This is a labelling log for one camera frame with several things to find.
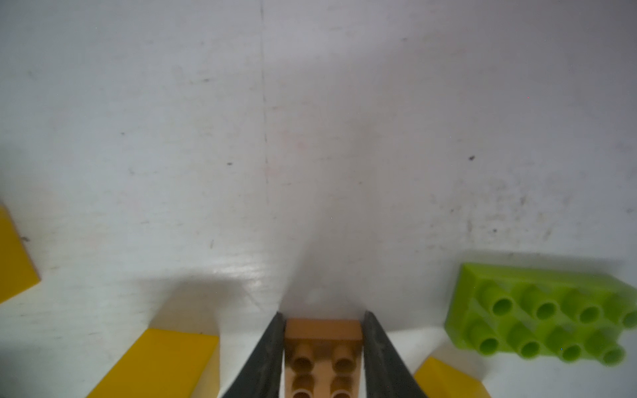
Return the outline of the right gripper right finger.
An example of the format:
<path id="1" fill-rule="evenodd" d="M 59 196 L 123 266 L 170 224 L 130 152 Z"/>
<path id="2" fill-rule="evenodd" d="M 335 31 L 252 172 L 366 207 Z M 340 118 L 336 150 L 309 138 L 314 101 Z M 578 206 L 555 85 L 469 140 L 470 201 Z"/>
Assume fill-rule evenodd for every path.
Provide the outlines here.
<path id="1" fill-rule="evenodd" d="M 367 397 L 426 398 L 373 312 L 365 313 L 362 330 Z"/>

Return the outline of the brown long lego brick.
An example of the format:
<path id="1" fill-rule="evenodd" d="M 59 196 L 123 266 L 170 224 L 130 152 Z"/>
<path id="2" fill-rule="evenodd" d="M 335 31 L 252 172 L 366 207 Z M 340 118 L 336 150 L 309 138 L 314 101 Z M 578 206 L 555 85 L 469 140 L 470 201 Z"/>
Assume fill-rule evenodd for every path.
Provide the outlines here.
<path id="1" fill-rule="evenodd" d="M 358 320 L 287 319 L 285 396 L 357 397 L 362 354 Z"/>

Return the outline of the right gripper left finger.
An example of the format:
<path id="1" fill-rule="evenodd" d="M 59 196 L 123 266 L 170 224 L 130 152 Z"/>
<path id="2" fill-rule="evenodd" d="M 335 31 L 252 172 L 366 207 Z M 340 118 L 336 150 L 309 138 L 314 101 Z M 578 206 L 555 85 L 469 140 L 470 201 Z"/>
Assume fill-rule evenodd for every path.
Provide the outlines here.
<path id="1" fill-rule="evenodd" d="M 279 397 L 284 351 L 285 317 L 277 312 L 222 397 Z"/>

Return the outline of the lime green plate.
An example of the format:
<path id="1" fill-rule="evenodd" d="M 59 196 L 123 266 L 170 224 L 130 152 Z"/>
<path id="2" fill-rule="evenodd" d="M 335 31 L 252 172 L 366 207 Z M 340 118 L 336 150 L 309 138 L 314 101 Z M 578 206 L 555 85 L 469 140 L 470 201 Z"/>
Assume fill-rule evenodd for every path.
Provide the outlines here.
<path id="1" fill-rule="evenodd" d="M 445 330 L 457 348 L 490 357 L 624 361 L 636 328 L 636 289 L 610 275 L 465 263 Z"/>

